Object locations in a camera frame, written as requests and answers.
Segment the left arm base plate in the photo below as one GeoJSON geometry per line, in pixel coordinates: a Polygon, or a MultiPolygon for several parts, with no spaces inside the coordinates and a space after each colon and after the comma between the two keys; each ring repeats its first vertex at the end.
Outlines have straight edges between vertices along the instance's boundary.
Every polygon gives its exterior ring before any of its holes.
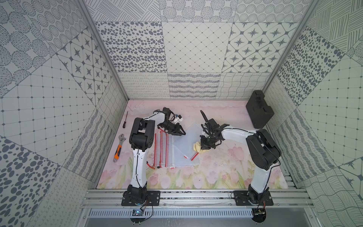
{"type": "Polygon", "coordinates": [[[160,191],[148,191],[147,186],[133,187],[128,186],[127,191],[123,193],[122,206],[158,206],[160,203],[160,191]]]}

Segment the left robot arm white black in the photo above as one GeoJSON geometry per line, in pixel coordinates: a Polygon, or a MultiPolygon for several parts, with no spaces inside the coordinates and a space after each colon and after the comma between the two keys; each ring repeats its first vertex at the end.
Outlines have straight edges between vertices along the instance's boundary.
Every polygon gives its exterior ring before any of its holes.
{"type": "Polygon", "coordinates": [[[167,134],[184,136],[186,134],[180,122],[181,115],[175,114],[169,108],[155,110],[146,118],[137,117],[134,120],[129,143],[133,151],[132,179],[127,188],[126,198],[136,204],[147,200],[147,153],[154,143],[155,128],[164,129],[167,134]]]}

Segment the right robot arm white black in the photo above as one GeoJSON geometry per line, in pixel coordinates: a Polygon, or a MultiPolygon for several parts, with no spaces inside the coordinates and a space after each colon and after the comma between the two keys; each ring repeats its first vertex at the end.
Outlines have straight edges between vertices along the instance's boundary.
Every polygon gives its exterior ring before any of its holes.
{"type": "Polygon", "coordinates": [[[248,131],[228,124],[219,125],[214,119],[204,117],[204,120],[205,123],[201,125],[204,134],[200,135],[200,141],[194,144],[195,151],[204,153],[215,149],[225,140],[246,144],[255,164],[247,198],[250,204],[259,205],[262,199],[268,196],[268,181],[272,169],[280,165],[280,148],[266,129],[248,131]]]}

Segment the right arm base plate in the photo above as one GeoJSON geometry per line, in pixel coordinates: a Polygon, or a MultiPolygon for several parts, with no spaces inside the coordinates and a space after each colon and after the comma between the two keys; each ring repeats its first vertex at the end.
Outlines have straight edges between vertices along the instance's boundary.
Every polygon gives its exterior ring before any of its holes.
{"type": "Polygon", "coordinates": [[[234,199],[236,206],[273,206],[274,202],[267,187],[264,192],[257,193],[250,185],[248,190],[233,191],[231,198],[234,199]]]}

